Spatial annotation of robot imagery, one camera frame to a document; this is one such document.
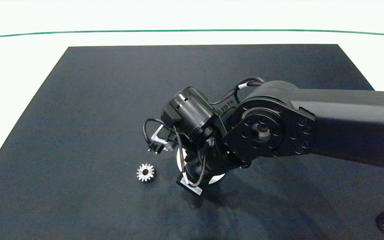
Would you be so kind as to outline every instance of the metal gear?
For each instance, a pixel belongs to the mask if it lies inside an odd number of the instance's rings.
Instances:
[[[139,180],[150,181],[151,179],[154,179],[154,166],[150,164],[142,164],[137,170],[137,177],[139,178]]]

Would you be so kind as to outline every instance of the black tabletop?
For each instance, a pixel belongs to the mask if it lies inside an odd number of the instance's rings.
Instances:
[[[384,168],[261,158],[200,201],[175,184],[174,153],[147,152],[143,120],[177,91],[217,100],[246,76],[372,90],[331,44],[70,47],[0,150],[0,239],[384,239]]]

